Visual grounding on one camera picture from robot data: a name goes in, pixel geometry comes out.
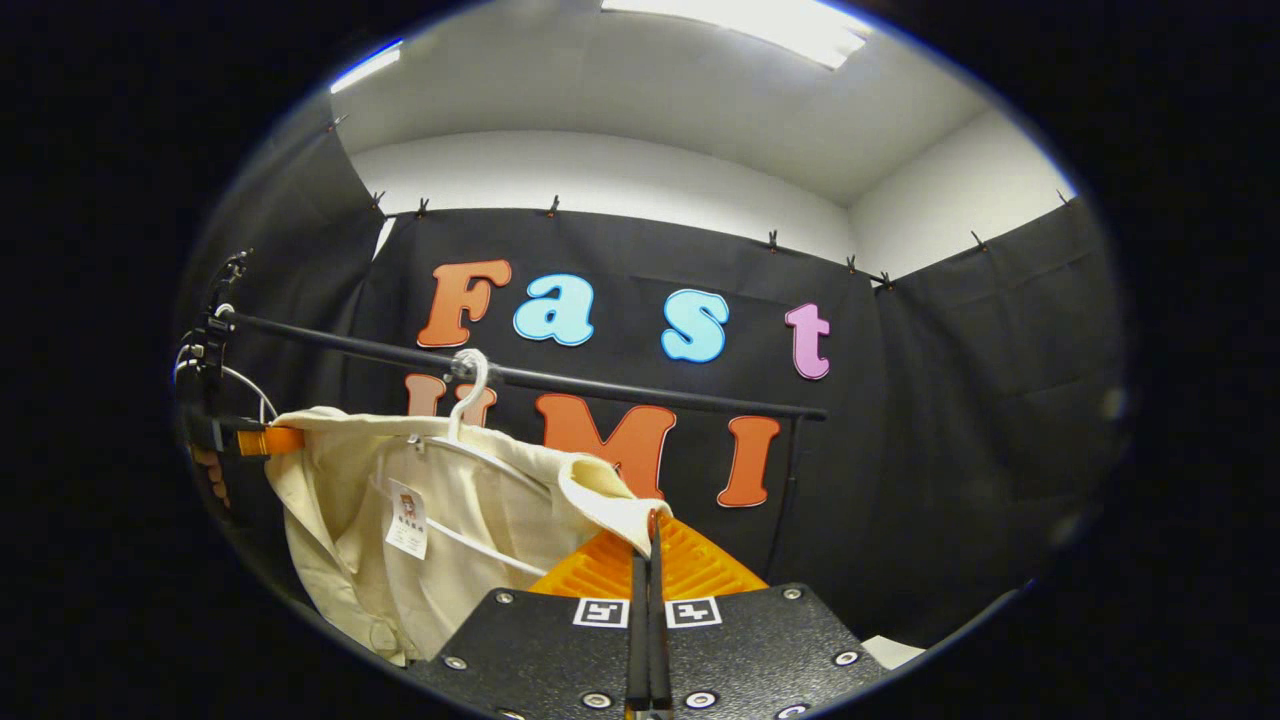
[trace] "white ceiling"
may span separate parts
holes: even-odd
[[[659,142],[782,178],[836,205],[988,104],[874,33],[837,70],[732,31],[509,0],[406,37],[401,60],[333,97],[347,151],[465,132]]]

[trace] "orange letter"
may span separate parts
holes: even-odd
[[[408,389],[410,415],[435,415],[435,405],[448,389],[440,378],[417,373],[404,375],[404,388]]]
[[[471,388],[474,387],[476,386],[458,386],[458,389],[454,391],[454,396],[458,400],[462,400],[471,393]],[[484,416],[495,402],[498,402],[498,393],[494,392],[492,387],[484,388],[484,392],[480,395],[480,401],[462,413],[462,421],[468,425],[483,428]]]
[[[744,415],[730,420],[728,432],[733,433],[733,469],[728,471],[728,486],[716,496],[716,502],[724,507],[753,507],[768,500],[764,464],[778,430],[778,421],[773,418]]]
[[[662,500],[658,468],[667,430],[676,427],[676,414],[666,407],[637,405],[622,416],[609,439],[591,419],[586,401],[572,395],[544,395],[534,404],[547,419],[543,445],[564,452],[588,452],[613,464],[622,482],[636,497]]]
[[[511,263],[486,260],[440,265],[431,277],[435,278],[435,299],[426,327],[417,333],[417,343],[422,347],[457,347],[471,337],[471,331],[462,327],[462,311],[467,311],[472,323],[484,318],[493,290],[489,283],[502,287],[511,282]],[[472,279],[476,283],[468,288]]]

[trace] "paper tag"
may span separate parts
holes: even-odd
[[[392,529],[387,532],[387,543],[422,560],[426,557],[422,496],[390,478],[387,480],[392,493]]]

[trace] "wire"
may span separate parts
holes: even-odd
[[[186,361],[182,361],[182,363],[178,363],[177,365],[174,365],[174,368],[173,368],[173,383],[178,384],[178,370],[182,370],[183,368],[189,368],[192,365],[196,365],[197,363],[200,363],[200,361],[198,360],[186,360]],[[257,402],[257,421],[259,423],[262,423],[264,425],[266,424],[266,418],[262,414],[262,409],[264,407],[266,407],[268,410],[271,411],[271,420],[273,421],[275,421],[275,419],[280,416],[280,414],[275,411],[275,406],[271,405],[271,401],[268,400],[266,393],[264,393],[260,387],[257,387],[256,384],[253,384],[253,380],[246,378],[244,375],[237,373],[236,370],[228,368],[227,365],[223,365],[223,372],[227,373],[228,375],[236,378],[237,380],[244,383],[246,386],[248,386],[250,389],[252,389],[257,395],[257,397],[259,397],[259,402]]]
[[[232,370],[227,365],[223,365],[223,372],[225,372],[228,375],[236,378],[237,380],[247,384],[250,389],[252,389],[253,392],[256,392],[257,396],[261,398],[261,401],[265,402],[266,407],[271,411],[271,420],[275,420],[276,418],[280,416],[280,414],[275,411],[275,406],[271,405],[271,401],[266,398],[266,393],[264,393],[256,384],[253,384],[253,380],[246,378],[244,375],[237,373],[236,370]]]

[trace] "cream shirt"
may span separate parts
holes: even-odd
[[[314,407],[273,424],[306,434],[303,450],[266,464],[298,578],[329,623],[402,666],[433,657],[489,591],[524,589],[538,575],[430,527],[422,560],[388,544],[392,480],[417,492],[419,511],[440,525],[543,570],[600,529],[648,557],[650,510],[671,514],[666,502],[636,498],[608,462],[590,455],[462,425],[461,445],[526,473],[545,487],[540,492],[476,459],[410,442],[415,434],[445,437],[447,418]]]

